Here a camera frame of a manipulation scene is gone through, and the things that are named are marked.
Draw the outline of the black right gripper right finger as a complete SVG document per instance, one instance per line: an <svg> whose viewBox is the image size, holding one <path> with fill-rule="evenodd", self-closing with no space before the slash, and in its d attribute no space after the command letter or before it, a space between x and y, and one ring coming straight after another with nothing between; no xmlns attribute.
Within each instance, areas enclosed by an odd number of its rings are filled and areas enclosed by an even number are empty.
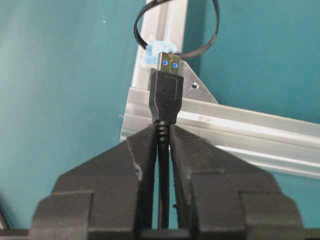
<svg viewBox="0 0 320 240"><path fill-rule="evenodd" d="M195 240L302 240L296 203L274 176L178 126L170 128L178 226Z"/></svg>

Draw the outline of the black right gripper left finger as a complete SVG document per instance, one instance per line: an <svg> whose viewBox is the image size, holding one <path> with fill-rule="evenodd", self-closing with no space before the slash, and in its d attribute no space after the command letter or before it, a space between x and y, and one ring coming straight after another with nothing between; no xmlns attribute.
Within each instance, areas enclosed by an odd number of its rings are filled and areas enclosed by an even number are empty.
<svg viewBox="0 0 320 240"><path fill-rule="evenodd" d="M152 227L156 128L62 174L33 215L32 240L134 240Z"/></svg>

